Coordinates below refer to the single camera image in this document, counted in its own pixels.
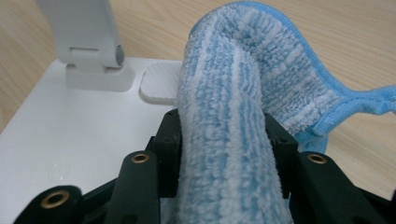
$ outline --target towel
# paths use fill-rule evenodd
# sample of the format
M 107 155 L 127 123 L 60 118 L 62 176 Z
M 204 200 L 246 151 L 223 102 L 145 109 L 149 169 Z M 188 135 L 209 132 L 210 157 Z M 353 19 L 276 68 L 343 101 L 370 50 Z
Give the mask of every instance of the towel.
M 290 20 L 254 2 L 219 7 L 195 24 L 179 83 L 183 153 L 163 223 L 291 223 L 264 112 L 300 151 L 324 152 L 347 117 L 396 111 L 396 86 L 348 89 Z

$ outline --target light wood surface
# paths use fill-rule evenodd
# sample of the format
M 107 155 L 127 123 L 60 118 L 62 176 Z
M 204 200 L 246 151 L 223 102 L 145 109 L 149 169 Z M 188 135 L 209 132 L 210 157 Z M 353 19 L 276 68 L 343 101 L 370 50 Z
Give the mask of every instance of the light wood surface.
M 129 57 L 182 60 L 189 31 L 230 1 L 112 0 Z M 263 1 L 284 12 L 349 88 L 396 84 L 396 1 Z M 0 1 L 0 132 L 56 59 L 50 28 L 32 0 Z M 396 188 L 396 116 L 356 115 L 330 135 L 327 154 L 352 181 L 390 198 Z

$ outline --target white device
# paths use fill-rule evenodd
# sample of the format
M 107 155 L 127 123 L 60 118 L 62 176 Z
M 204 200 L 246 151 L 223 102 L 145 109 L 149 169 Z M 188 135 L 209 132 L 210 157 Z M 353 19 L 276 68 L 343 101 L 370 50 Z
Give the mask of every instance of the white device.
M 0 223 L 59 185 L 117 177 L 173 107 L 181 62 L 124 58 L 107 0 L 37 0 L 55 37 L 47 69 L 0 136 Z

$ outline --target white platform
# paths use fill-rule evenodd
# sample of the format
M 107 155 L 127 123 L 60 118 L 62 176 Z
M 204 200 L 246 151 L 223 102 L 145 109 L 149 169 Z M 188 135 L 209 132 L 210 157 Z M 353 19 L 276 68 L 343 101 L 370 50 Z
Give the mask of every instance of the white platform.
M 173 107 L 181 64 L 125 64 L 135 75 L 126 92 L 68 89 L 65 65 L 49 67 L 0 136 L 0 223 L 12 222 L 45 189 L 74 185 L 86 193 L 105 184 L 127 154 L 145 149 Z M 172 81 L 161 84 L 154 75 Z

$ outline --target blue microfiber cloth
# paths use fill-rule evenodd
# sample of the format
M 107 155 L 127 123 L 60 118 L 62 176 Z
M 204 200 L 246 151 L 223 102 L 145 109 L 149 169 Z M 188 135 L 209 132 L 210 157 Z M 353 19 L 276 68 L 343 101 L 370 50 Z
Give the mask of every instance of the blue microfiber cloth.
M 291 223 L 264 129 L 272 114 L 324 152 L 328 133 L 358 112 L 396 111 L 396 86 L 352 91 L 326 70 L 279 11 L 219 7 L 192 28 L 179 84 L 183 154 L 163 223 Z

